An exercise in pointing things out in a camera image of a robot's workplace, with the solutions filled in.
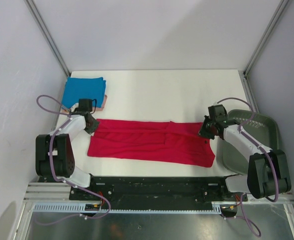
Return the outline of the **red t shirt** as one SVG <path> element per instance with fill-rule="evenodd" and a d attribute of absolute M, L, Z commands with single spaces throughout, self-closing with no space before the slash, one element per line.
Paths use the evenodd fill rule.
<path fill-rule="evenodd" d="M 198 135 L 202 122 L 100 119 L 89 157 L 156 161 L 212 167 L 210 140 Z"/>

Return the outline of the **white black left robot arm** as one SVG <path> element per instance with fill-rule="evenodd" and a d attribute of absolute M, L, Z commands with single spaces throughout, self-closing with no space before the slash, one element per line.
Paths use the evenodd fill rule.
<path fill-rule="evenodd" d="M 87 200 L 97 196 L 98 188 L 91 184 L 92 176 L 76 166 L 72 141 L 81 132 L 93 134 L 99 121 L 93 117 L 97 100 L 81 98 L 71 109 L 60 103 L 60 111 L 53 111 L 40 104 L 40 98 L 50 98 L 40 95 L 37 105 L 44 111 L 66 116 L 66 120 L 48 134 L 40 134 L 35 139 L 35 171 L 39 177 L 52 177 L 57 182 L 80 188 L 80 194 Z"/>

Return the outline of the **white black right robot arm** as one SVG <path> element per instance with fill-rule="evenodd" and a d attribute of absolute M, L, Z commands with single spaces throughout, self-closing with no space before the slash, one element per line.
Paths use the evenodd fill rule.
<path fill-rule="evenodd" d="M 285 152 L 262 144 L 245 130 L 244 126 L 255 115 L 253 112 L 249 119 L 239 122 L 228 117 L 222 104 L 212 105 L 208 107 L 208 115 L 198 132 L 203 138 L 213 140 L 219 137 L 229 143 L 248 163 L 245 175 L 228 176 L 217 188 L 218 196 L 224 201 L 229 201 L 236 192 L 242 192 L 275 203 L 280 194 L 292 188 Z"/>

